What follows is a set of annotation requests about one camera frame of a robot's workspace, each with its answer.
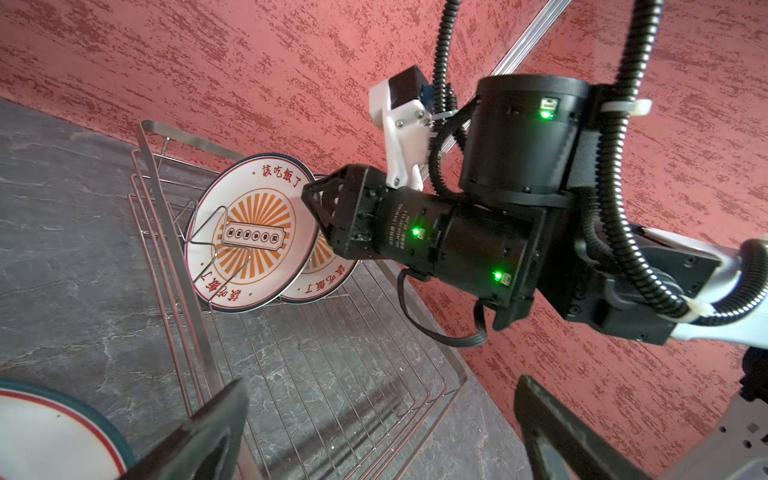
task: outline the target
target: teal rim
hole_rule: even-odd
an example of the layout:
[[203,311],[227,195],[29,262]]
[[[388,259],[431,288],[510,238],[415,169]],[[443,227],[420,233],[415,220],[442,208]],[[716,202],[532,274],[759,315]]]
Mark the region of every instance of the teal rim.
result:
[[0,389],[15,390],[20,393],[37,395],[61,403],[63,406],[66,406],[88,420],[91,420],[94,425],[104,433],[109,441],[112,442],[115,449],[117,449],[118,455],[123,460],[123,463],[125,463],[126,471],[136,463],[136,457],[134,457],[131,446],[128,444],[123,434],[120,433],[120,430],[118,430],[107,417],[103,416],[87,403],[81,402],[80,400],[65,395],[57,390],[18,380],[0,379]]

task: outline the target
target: metal basket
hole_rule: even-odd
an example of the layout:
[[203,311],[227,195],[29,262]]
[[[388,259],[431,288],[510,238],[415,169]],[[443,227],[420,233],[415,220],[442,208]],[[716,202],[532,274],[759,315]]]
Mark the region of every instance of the metal basket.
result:
[[[160,136],[159,154],[147,134]],[[240,478],[402,477],[467,373],[454,350],[422,336],[399,312],[396,265],[360,262],[315,303],[213,311],[193,290],[182,247],[197,198],[218,172],[169,150],[175,141],[185,158],[246,156],[153,121],[141,123],[137,138],[128,200],[187,414],[242,377],[250,407]],[[408,301],[418,321],[436,326]]]

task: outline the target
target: red textured wallpaper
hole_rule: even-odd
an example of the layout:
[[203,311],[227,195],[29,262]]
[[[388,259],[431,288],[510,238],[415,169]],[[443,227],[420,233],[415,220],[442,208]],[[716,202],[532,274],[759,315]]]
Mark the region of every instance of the red textured wallpaper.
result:
[[[449,74],[460,95],[544,3],[462,5]],[[411,65],[432,76],[441,12],[441,0],[8,0],[0,96],[131,143],[153,119],[320,173],[383,167],[368,90]]]
[[[574,0],[520,68],[611,82],[630,2]],[[737,247],[768,231],[768,34],[765,2],[670,0],[625,148],[632,220]],[[454,187],[460,163],[449,166]],[[473,299],[415,285],[445,329],[470,333]],[[514,425],[521,374],[658,475],[715,424],[738,389],[744,348],[696,340],[646,346],[560,319],[543,297],[531,317],[462,351]]]

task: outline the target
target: dish rack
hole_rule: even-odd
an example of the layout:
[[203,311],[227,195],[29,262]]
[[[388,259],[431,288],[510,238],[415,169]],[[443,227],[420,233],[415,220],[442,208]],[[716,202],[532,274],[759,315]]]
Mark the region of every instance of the dish rack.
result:
[[[212,156],[205,163],[224,168],[246,155],[153,121],[138,126],[137,139],[128,201],[187,414],[242,377],[250,407],[239,478],[404,476],[467,373],[454,350],[400,313],[396,264],[359,262],[315,303],[212,310],[196,296],[182,254],[197,199],[219,174],[196,163]],[[417,321],[436,327],[406,295]]]

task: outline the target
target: white plate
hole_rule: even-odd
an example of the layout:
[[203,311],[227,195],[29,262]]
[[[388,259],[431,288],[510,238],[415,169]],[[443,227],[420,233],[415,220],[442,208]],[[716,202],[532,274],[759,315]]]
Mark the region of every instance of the white plate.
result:
[[317,236],[301,201],[314,176],[282,154],[228,168],[208,187],[187,228],[187,269],[197,295],[224,312],[252,310],[299,275]]
[[88,405],[0,379],[0,478],[114,480],[134,462],[120,432]]
[[288,303],[309,303],[330,295],[344,283],[357,265],[357,260],[339,257],[322,233],[317,236],[312,255],[293,283],[280,294]]

